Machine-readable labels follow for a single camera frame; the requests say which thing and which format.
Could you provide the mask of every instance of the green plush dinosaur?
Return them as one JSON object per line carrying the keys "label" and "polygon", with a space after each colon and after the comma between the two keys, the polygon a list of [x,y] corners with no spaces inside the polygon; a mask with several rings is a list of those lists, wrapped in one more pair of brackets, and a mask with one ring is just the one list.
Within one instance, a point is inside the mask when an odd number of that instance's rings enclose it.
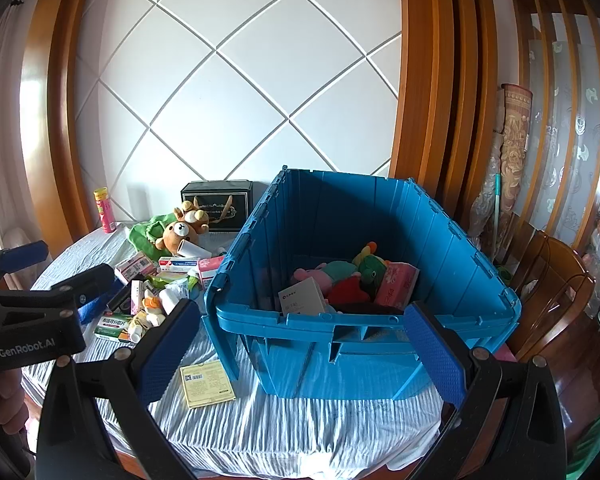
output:
{"label": "green plush dinosaur", "polygon": [[386,263],[374,254],[368,254],[360,261],[358,271],[362,289],[372,298],[375,297],[386,272]]}

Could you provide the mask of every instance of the white tablecloth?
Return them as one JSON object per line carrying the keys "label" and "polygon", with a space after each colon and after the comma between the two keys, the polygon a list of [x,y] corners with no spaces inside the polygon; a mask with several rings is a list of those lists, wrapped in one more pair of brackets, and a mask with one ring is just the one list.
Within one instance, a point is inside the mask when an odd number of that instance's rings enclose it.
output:
{"label": "white tablecloth", "polygon": [[[226,235],[204,235],[207,248],[228,247]],[[123,228],[97,230],[68,248],[39,277],[47,289],[100,263],[114,264],[134,252]],[[87,349],[78,362],[107,358],[118,343],[84,332]],[[149,410],[171,444],[199,476],[352,479],[387,465],[400,469],[423,456],[438,434],[442,399],[433,386],[408,400],[280,399],[264,393],[249,358],[238,343],[240,378],[232,383],[236,400],[190,410],[176,373],[162,399]],[[200,331],[182,365],[218,356]],[[27,393],[42,403],[52,363],[24,369]],[[98,406],[114,446],[133,454],[108,400]]]}

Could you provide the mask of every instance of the rolled rug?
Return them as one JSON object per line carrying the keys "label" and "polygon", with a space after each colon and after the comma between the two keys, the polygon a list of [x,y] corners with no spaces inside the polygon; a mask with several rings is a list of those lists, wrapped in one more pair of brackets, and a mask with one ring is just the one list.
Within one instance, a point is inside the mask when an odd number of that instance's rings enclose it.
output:
{"label": "rolled rug", "polygon": [[500,225],[498,227],[497,248],[509,229],[513,206],[520,193],[520,179],[525,165],[526,136],[529,133],[531,90],[522,86],[505,83],[504,90],[505,119],[504,142],[500,157],[502,175],[502,193],[500,196]]}
{"label": "rolled rug", "polygon": [[500,147],[503,137],[500,134],[504,124],[504,91],[499,89],[496,95],[496,118],[493,124],[493,143],[491,144],[491,153],[489,163],[484,176],[484,182],[480,189],[480,194],[474,200],[469,212],[469,229],[467,234],[473,244],[480,249],[480,234],[484,230],[489,216],[493,213],[495,202],[495,179],[500,173]]}

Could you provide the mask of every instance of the wooden chair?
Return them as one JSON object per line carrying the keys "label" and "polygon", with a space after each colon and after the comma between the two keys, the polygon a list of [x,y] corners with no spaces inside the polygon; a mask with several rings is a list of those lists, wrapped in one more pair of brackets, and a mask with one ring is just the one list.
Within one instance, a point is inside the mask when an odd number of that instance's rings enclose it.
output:
{"label": "wooden chair", "polygon": [[518,327],[507,345],[520,362],[539,354],[583,311],[595,280],[569,246],[536,231],[511,280],[520,297],[525,285],[538,280],[522,298]]}

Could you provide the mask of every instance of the brown teddy bear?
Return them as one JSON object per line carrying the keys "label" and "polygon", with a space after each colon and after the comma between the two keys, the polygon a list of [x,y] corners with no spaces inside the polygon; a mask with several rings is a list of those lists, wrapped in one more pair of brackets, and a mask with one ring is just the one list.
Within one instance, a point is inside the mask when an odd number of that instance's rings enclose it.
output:
{"label": "brown teddy bear", "polygon": [[182,209],[174,208],[173,213],[176,215],[176,221],[167,225],[162,238],[155,241],[155,247],[158,250],[167,249],[177,256],[181,241],[186,240],[197,245],[198,235],[209,231],[209,215],[188,200],[182,203]]}

